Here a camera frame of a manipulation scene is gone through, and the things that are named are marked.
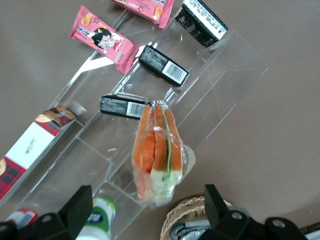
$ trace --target wicker basket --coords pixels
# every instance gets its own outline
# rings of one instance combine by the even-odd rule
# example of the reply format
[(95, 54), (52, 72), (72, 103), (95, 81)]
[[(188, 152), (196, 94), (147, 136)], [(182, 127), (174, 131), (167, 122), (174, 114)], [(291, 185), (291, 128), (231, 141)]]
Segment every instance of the wicker basket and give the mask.
[(160, 240), (169, 240), (170, 228), (176, 222), (207, 220), (205, 212), (205, 197), (193, 197), (180, 202), (167, 215), (161, 230)]

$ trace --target white bottle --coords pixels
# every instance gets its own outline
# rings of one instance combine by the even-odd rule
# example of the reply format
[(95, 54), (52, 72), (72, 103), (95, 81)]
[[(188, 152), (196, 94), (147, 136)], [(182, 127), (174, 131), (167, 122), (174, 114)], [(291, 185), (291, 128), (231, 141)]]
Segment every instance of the white bottle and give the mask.
[(116, 210), (112, 201), (96, 196), (93, 211), (76, 240), (111, 240), (110, 226)]

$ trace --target clear acrylic shelf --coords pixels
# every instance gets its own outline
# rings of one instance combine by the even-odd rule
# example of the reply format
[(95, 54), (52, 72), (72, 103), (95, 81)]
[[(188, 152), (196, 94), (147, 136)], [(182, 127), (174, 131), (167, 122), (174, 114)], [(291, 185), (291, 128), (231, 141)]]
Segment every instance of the clear acrylic shelf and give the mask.
[(94, 195), (109, 198), (115, 205), (111, 234), (116, 239), (147, 207), (137, 198), (131, 167), (139, 122), (100, 113), (100, 97), (129, 93), (166, 101), (182, 141), (196, 152), (268, 66), (235, 31), (212, 47), (203, 48), (174, 17), (161, 30), (125, 10), (113, 27), (141, 46), (156, 47), (186, 68), (189, 78), (181, 87), (173, 87), (147, 72), (138, 61), (123, 75), (94, 52), (51, 105), (76, 101), (87, 112), (79, 116), (77, 127), (62, 137), (72, 139), (63, 142), (61, 153), (16, 209), (33, 209), (39, 215), (55, 212), (81, 185), (92, 185)]

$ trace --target pink snack package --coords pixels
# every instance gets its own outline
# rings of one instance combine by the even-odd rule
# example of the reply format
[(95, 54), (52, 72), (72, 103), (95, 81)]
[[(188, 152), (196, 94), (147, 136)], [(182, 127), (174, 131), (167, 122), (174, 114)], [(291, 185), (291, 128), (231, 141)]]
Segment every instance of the pink snack package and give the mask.
[(174, 0), (111, 0), (153, 21), (164, 29), (170, 18)]
[(70, 37), (106, 56), (124, 74), (129, 72), (140, 47), (105, 24), (85, 6), (81, 6), (76, 16)]

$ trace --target brown table surface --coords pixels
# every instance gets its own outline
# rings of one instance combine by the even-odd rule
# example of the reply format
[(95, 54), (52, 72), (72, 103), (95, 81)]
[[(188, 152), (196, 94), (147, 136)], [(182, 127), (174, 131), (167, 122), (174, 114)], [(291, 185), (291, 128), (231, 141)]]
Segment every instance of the brown table surface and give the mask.
[[(299, 227), (320, 222), (320, 1), (204, 2), (270, 68), (197, 152), (172, 202), (146, 209), (119, 239), (158, 239), (167, 212), (201, 195), (204, 184), (215, 184), (257, 221), (281, 216)], [(69, 37), (81, 5), (110, 25), (122, 12), (101, 0), (0, 1), (0, 155), (92, 53)], [(16, 202), (18, 196), (0, 208), (0, 220)]]

